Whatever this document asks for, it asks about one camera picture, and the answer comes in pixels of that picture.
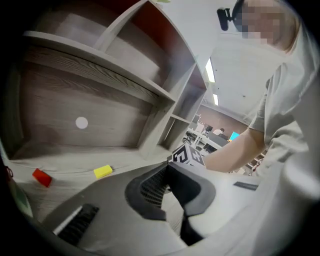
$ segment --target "blue screen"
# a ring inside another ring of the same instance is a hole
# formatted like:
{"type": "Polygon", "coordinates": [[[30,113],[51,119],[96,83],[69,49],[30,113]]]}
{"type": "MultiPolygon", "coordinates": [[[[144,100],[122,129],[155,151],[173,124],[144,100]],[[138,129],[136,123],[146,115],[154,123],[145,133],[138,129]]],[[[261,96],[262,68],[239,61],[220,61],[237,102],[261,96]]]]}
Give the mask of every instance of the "blue screen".
{"type": "Polygon", "coordinates": [[[238,137],[238,136],[239,136],[238,133],[233,132],[232,135],[231,135],[231,137],[230,137],[230,139],[229,139],[229,141],[233,141],[233,140],[234,140],[236,137],[238,137]]]}

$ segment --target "white circle sticker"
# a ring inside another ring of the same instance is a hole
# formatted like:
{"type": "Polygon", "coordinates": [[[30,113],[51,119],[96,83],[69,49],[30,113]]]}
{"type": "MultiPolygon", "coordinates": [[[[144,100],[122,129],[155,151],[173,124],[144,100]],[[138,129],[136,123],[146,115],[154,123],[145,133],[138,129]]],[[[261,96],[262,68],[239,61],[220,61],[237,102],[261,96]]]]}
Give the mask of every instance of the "white circle sticker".
{"type": "Polygon", "coordinates": [[[85,117],[79,116],[76,120],[75,120],[75,125],[76,127],[78,127],[79,129],[85,129],[88,126],[88,120],[85,117]]]}

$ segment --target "white wall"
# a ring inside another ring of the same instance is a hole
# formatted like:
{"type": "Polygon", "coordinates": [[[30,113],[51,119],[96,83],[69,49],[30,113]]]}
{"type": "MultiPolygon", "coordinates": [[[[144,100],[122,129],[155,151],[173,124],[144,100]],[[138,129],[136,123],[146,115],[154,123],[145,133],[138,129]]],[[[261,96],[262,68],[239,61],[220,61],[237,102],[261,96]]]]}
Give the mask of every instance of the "white wall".
{"type": "Polygon", "coordinates": [[[179,29],[203,72],[220,32],[214,0],[171,0],[158,2],[179,29]]]}

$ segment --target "ceiling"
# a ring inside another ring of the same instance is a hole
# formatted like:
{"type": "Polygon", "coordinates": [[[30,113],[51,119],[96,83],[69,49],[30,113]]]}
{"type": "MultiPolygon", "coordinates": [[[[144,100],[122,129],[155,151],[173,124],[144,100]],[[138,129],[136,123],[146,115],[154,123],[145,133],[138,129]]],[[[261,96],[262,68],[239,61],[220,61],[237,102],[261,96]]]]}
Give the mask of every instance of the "ceiling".
{"type": "MultiPolygon", "coordinates": [[[[216,1],[216,9],[230,8],[236,0],[216,1]]],[[[254,117],[265,90],[267,80],[283,62],[284,54],[254,39],[243,39],[233,23],[222,31],[211,54],[215,83],[202,102],[204,106],[222,112],[242,123],[249,124],[254,117]],[[218,95],[219,106],[213,101],[218,95]]]]}

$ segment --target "red block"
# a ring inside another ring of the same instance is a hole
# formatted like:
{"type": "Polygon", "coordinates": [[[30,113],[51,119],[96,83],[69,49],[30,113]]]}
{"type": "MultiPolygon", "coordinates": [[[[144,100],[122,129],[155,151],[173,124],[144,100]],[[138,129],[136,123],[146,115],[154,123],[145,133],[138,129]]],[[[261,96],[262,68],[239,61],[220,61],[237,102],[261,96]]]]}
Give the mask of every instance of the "red block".
{"type": "Polygon", "coordinates": [[[47,188],[49,187],[52,178],[43,172],[40,169],[35,169],[35,171],[32,173],[32,176],[35,177],[35,179],[40,182],[42,185],[46,186],[47,188]]]}

